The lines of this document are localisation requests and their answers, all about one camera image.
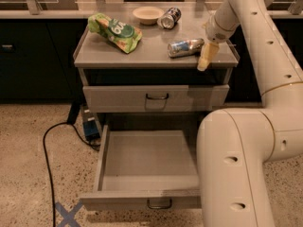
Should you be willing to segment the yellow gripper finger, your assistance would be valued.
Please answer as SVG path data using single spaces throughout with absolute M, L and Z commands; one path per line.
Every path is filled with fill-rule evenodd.
M 204 71 L 208 67 L 208 65 L 213 61 L 219 49 L 220 47 L 217 43 L 207 43 L 201 51 L 201 56 L 198 60 L 197 69 L 199 71 Z

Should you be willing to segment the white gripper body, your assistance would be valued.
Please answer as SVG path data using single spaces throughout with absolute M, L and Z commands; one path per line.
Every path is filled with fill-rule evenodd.
M 213 43 L 225 43 L 240 25 L 239 19 L 228 0 L 210 16 L 205 25 L 206 37 Z

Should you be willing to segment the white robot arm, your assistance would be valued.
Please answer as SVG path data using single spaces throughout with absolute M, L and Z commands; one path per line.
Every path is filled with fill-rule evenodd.
M 267 11 L 266 0 L 224 0 L 205 26 L 214 44 L 242 29 L 262 105 L 208 114 L 197 134 L 204 227 L 275 227 L 266 162 L 303 148 L 302 69 Z

